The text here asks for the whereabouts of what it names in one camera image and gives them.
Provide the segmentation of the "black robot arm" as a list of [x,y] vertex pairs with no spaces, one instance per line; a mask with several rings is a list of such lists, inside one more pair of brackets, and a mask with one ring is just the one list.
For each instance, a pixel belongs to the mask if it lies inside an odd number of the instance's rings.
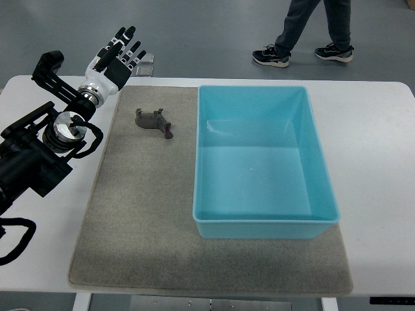
[[48,101],[1,133],[2,213],[27,189],[45,197],[72,171],[70,159],[90,155],[103,140],[102,131],[89,123],[96,100],[58,77],[63,61],[60,51],[42,54],[32,80],[66,103],[65,110],[56,111]]

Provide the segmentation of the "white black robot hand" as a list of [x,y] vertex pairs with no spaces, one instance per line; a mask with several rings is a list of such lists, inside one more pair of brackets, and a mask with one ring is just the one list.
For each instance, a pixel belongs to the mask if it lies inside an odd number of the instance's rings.
[[133,70],[146,55],[146,51],[137,52],[140,41],[130,44],[135,32],[134,26],[120,28],[87,66],[85,81],[79,86],[78,92],[96,107],[122,90]]

